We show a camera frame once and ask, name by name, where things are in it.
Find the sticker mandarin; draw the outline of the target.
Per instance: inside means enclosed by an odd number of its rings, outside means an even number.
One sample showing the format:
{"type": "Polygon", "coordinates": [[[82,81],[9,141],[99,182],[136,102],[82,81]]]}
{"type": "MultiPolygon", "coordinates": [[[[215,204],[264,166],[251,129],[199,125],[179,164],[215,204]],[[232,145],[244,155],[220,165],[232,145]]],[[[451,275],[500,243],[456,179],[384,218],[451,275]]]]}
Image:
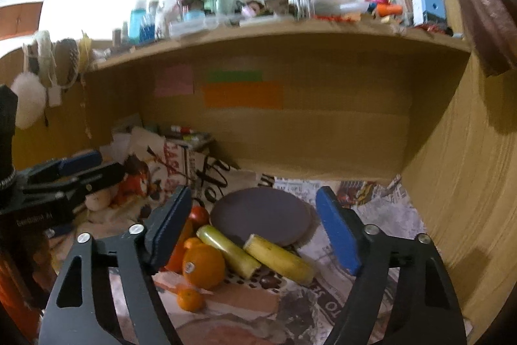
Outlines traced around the sticker mandarin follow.
{"type": "Polygon", "coordinates": [[[193,248],[198,247],[200,245],[202,245],[202,241],[198,237],[194,236],[188,238],[184,242],[183,247],[185,250],[192,250],[193,248]]]}

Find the blue liquid bottle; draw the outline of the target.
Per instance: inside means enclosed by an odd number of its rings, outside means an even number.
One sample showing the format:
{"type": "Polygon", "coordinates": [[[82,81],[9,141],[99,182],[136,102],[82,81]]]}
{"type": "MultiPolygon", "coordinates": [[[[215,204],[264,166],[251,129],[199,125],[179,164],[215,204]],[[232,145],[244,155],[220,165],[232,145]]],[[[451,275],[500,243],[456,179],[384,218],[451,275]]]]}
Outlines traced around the blue liquid bottle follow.
{"type": "Polygon", "coordinates": [[[140,27],[141,27],[142,19],[146,15],[146,12],[147,12],[146,1],[138,0],[130,14],[128,35],[129,35],[129,40],[132,43],[132,45],[136,45],[139,43],[140,27]]]}

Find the clear plastic flat box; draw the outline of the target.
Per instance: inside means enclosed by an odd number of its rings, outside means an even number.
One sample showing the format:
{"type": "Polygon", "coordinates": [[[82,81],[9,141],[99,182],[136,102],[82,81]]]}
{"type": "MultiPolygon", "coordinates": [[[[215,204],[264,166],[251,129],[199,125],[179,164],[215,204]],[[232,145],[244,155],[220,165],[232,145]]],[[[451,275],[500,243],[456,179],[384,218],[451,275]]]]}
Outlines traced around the clear plastic flat box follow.
{"type": "Polygon", "coordinates": [[[219,27],[238,24],[240,16],[205,16],[184,22],[170,23],[169,38],[182,38],[203,31],[213,31],[219,27]]]}

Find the dark round plate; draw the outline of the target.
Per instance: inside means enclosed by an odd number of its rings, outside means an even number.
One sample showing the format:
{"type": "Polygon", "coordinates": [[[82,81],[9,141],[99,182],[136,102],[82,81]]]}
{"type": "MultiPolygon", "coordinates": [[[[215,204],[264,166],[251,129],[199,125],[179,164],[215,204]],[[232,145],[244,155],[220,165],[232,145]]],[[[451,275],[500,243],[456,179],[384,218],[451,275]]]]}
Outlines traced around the dark round plate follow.
{"type": "Polygon", "coordinates": [[[211,225],[239,246],[251,235],[259,235],[286,247],[305,235],[311,221],[309,205],[291,193],[272,187],[229,193],[210,212],[211,225]]]}

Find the large orange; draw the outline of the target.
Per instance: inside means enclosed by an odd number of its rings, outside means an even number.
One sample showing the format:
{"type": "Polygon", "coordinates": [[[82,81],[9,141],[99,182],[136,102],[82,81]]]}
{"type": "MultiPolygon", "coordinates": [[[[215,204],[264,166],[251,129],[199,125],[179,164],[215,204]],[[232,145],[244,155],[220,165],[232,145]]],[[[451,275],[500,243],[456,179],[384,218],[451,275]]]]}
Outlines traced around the large orange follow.
{"type": "Polygon", "coordinates": [[[185,251],[182,275],[190,285],[212,290],[224,282],[226,265],[220,250],[205,243],[192,244],[185,251]]]}

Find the white fluffy pompom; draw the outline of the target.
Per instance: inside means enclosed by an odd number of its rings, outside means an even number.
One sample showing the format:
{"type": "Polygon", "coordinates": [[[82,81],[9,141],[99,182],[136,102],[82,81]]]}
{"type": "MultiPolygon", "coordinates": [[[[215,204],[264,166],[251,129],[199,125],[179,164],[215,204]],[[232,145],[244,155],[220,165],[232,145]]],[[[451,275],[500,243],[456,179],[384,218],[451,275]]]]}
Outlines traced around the white fluffy pompom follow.
{"type": "Polygon", "coordinates": [[[26,130],[44,115],[47,90],[38,75],[26,72],[14,79],[11,91],[17,96],[16,126],[26,130]]]}

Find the green-yellow banana piece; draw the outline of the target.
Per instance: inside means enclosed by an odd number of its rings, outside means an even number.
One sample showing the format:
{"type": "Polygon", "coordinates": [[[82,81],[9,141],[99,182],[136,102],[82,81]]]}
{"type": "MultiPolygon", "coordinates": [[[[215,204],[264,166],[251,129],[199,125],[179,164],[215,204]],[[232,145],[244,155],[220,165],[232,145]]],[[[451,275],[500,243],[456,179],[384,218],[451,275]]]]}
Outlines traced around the green-yellow banana piece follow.
{"type": "Polygon", "coordinates": [[[262,266],[256,258],[249,255],[212,225],[204,225],[197,229],[196,236],[203,243],[220,250],[228,266],[246,280],[251,279],[262,266]]]}

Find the pink sticky note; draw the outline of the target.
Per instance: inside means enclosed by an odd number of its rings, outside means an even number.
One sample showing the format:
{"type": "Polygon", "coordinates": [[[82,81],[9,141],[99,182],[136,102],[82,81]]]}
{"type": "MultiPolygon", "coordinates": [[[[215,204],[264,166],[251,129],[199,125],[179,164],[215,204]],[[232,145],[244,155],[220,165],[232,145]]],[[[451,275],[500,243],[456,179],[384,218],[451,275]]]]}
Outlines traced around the pink sticky note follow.
{"type": "Polygon", "coordinates": [[[156,97],[191,95],[194,92],[194,71],[190,65],[161,67],[154,73],[156,97]]]}

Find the green sticky note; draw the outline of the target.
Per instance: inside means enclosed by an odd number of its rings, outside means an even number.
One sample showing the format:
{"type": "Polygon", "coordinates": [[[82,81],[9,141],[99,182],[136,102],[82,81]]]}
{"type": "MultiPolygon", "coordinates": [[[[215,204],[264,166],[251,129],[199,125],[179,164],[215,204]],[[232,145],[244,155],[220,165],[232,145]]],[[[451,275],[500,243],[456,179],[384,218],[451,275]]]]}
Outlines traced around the green sticky note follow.
{"type": "Polygon", "coordinates": [[[208,83],[263,82],[258,70],[214,70],[207,76],[208,83]]]}

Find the small red tomato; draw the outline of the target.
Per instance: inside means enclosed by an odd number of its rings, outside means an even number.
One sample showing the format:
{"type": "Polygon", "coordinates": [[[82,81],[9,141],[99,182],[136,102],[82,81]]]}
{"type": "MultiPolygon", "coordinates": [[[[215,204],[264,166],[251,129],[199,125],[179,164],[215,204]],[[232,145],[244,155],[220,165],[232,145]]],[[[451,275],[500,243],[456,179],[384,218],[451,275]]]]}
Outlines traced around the small red tomato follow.
{"type": "Polygon", "coordinates": [[[206,208],[202,206],[193,206],[189,214],[188,220],[192,223],[193,229],[197,230],[202,226],[209,224],[210,215],[206,208]]]}

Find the red white marker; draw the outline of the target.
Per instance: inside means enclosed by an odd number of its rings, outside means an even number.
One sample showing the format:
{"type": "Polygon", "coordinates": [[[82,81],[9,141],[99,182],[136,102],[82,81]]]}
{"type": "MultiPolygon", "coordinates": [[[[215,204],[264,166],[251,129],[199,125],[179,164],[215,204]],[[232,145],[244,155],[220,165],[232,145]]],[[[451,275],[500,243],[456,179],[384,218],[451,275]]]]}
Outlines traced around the red white marker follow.
{"type": "Polygon", "coordinates": [[[196,134],[196,130],[193,130],[189,127],[179,126],[179,125],[172,125],[170,127],[170,130],[172,133],[185,136],[185,135],[193,135],[196,134]]]}

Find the small mandarin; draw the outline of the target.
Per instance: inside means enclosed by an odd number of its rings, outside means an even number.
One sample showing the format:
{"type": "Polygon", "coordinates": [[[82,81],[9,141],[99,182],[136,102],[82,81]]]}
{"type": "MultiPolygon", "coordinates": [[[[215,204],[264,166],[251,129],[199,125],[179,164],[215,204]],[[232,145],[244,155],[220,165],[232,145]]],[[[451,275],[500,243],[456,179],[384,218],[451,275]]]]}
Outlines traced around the small mandarin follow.
{"type": "Polygon", "coordinates": [[[179,308],[185,312],[198,313],[206,306],[202,294],[192,288],[178,290],[176,297],[179,308]]]}

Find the large red tomato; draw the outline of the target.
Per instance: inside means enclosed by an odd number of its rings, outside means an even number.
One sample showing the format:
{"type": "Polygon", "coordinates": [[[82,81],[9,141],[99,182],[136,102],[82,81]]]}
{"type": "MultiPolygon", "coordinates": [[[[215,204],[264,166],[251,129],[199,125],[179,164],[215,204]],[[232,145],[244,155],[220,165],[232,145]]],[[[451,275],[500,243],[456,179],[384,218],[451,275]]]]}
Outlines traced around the large red tomato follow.
{"type": "Polygon", "coordinates": [[[190,220],[187,220],[182,231],[180,237],[177,241],[177,244],[174,247],[174,250],[165,265],[164,269],[167,271],[172,271],[176,273],[182,272],[182,264],[183,258],[185,255],[185,241],[194,236],[194,226],[190,220]]]}

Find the yellow banana piece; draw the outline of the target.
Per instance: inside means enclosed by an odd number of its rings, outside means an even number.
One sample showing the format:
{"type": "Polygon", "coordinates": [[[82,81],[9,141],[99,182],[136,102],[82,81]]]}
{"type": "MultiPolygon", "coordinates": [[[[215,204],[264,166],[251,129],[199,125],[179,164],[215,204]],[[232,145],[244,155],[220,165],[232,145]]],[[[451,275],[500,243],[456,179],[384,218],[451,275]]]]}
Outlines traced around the yellow banana piece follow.
{"type": "Polygon", "coordinates": [[[250,235],[244,250],[263,265],[299,285],[309,286],[315,277],[315,269],[310,263],[259,235],[250,235]]]}

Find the blue pencil sharpener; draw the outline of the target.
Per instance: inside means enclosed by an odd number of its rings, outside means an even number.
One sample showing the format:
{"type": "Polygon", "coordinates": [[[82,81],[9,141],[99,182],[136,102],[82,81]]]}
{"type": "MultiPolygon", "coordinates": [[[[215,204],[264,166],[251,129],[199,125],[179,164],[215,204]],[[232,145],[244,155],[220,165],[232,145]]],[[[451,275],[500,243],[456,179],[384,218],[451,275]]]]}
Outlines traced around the blue pencil sharpener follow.
{"type": "Polygon", "coordinates": [[[421,15],[425,24],[447,23],[447,12],[443,0],[421,0],[421,15]]]}

